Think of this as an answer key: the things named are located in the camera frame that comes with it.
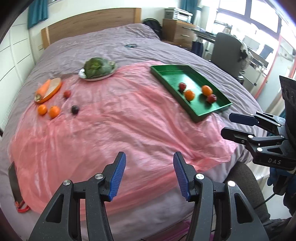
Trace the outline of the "small orange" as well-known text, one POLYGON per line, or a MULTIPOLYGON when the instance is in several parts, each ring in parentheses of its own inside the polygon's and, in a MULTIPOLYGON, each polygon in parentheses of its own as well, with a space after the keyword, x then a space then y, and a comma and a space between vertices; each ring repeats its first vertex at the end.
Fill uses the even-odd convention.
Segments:
POLYGON ((40 116, 44 116, 48 112, 48 109, 45 104, 39 105, 37 110, 40 116))

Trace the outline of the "grey printer box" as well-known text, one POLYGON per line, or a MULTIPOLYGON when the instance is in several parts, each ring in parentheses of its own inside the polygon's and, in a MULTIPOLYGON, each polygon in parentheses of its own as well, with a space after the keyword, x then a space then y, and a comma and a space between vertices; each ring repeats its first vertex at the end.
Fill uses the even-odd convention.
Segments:
POLYGON ((191 23, 193 14, 180 8, 166 8, 165 19, 180 20, 186 23, 191 23))

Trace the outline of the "wooden drawer cabinet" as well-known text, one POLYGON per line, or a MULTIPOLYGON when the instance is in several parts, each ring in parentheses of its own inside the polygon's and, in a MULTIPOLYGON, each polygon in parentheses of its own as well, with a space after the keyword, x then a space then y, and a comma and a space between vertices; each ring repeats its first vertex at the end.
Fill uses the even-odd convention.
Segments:
POLYGON ((196 39, 195 26, 181 20, 163 19, 162 31, 165 43, 191 51, 192 42, 196 39))

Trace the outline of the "pink plastic sheet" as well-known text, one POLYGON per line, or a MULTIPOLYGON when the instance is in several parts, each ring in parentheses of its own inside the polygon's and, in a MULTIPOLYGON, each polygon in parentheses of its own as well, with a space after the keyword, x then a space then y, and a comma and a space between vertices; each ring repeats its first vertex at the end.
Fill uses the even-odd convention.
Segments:
POLYGON ((194 123, 150 72, 153 61, 120 67, 111 77, 86 82, 74 75, 46 107, 31 103, 9 144, 10 160, 25 203, 41 213, 60 184, 81 182, 101 172, 118 152, 126 168, 118 194, 107 204, 117 214, 147 203, 177 186, 173 155, 179 151, 198 171, 229 162, 237 145, 220 135, 224 123, 211 114, 194 123), (77 115, 71 106, 77 105, 77 115))

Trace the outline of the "teal curtain right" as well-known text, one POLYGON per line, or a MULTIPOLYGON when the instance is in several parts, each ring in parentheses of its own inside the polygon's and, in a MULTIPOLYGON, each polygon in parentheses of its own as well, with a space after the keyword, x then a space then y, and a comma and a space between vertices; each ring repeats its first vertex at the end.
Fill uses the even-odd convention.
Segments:
POLYGON ((200 0, 181 0, 180 8, 194 14, 197 11, 200 0))

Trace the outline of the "orange oval dish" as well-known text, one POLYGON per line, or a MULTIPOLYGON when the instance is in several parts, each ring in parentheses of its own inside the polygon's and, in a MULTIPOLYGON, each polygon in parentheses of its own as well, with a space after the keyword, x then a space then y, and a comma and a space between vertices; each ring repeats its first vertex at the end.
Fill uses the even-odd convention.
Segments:
POLYGON ((60 88, 62 86, 62 79, 61 78, 53 78, 50 80, 51 80, 51 83, 50 83, 49 89, 43 98, 38 98, 36 96, 36 92, 35 92, 34 102, 36 102, 37 104, 41 104, 41 103, 48 101, 60 90, 60 88))

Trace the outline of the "green rectangular tray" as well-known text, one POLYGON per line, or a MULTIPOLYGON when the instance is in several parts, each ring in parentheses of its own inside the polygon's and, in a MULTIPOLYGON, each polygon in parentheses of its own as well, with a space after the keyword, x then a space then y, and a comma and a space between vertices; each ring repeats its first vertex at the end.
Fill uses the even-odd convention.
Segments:
POLYGON ((188 65, 152 65, 152 75, 170 92, 195 123, 211 113, 220 113, 232 102, 209 80, 188 65), (207 85, 217 97, 209 103, 202 93, 207 85))

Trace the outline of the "dark plum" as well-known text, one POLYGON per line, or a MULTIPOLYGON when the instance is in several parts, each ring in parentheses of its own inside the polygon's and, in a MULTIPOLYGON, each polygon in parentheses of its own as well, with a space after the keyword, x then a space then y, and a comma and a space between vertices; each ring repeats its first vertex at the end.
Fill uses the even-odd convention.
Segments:
POLYGON ((77 105, 71 106, 71 113, 72 114, 77 115, 79 113, 79 110, 80 110, 79 106, 77 106, 77 105))

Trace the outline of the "small red apple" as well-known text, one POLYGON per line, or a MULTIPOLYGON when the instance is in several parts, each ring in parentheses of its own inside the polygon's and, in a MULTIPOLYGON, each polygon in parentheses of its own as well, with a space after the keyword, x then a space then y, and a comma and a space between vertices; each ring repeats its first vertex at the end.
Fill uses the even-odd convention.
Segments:
POLYGON ((66 91, 64 91, 64 93, 63 93, 63 97, 64 97, 65 99, 68 99, 70 96, 71 96, 71 91, 70 91, 70 90, 66 90, 66 91))

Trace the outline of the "white wardrobe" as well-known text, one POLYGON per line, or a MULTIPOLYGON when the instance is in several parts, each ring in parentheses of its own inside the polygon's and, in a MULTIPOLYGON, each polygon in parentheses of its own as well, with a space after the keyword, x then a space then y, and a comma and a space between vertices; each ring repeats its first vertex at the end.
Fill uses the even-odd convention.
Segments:
POLYGON ((4 130, 12 105, 35 63, 27 29, 27 12, 20 14, 1 42, 0 103, 4 130))

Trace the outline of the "carrot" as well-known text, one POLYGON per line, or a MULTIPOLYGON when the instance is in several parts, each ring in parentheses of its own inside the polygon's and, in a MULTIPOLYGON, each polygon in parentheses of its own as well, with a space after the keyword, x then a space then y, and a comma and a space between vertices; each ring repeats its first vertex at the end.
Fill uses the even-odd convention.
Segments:
POLYGON ((37 91, 36 91, 36 96, 38 98, 43 98, 45 94, 47 93, 49 86, 50 86, 51 80, 48 79, 43 85, 41 85, 37 91))

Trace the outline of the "green bok choy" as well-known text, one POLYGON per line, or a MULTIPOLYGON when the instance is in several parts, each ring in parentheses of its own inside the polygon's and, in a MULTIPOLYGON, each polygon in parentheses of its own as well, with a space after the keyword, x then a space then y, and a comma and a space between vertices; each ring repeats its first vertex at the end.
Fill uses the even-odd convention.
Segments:
POLYGON ((114 61, 110 61, 104 58, 94 57, 89 59, 84 64, 85 73, 88 75, 88 72, 92 74, 96 69, 99 69, 106 64, 116 64, 114 61))

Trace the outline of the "large orange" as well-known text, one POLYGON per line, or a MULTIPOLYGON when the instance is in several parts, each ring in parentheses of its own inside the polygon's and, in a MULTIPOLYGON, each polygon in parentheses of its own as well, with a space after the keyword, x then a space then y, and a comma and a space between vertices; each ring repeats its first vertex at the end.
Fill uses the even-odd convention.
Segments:
POLYGON ((192 101, 195 98, 195 93, 192 90, 186 90, 184 97, 187 101, 192 101))

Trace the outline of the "teal curtain left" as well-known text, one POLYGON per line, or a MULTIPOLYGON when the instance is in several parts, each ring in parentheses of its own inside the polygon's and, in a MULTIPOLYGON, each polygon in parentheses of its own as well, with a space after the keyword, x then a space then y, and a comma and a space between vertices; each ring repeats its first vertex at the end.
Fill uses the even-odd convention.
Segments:
POLYGON ((48 0, 34 0, 28 10, 28 30, 48 18, 48 0))

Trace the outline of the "black smartphone red case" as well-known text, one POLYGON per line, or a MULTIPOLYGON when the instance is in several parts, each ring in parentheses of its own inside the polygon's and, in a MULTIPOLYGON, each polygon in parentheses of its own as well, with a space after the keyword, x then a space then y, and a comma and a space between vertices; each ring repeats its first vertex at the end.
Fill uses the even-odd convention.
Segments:
POLYGON ((21 195, 18 178, 16 176, 16 167, 14 162, 12 162, 12 164, 8 169, 8 175, 9 175, 10 186, 11 186, 11 190, 15 200, 15 204, 19 205, 22 202, 23 198, 21 195))

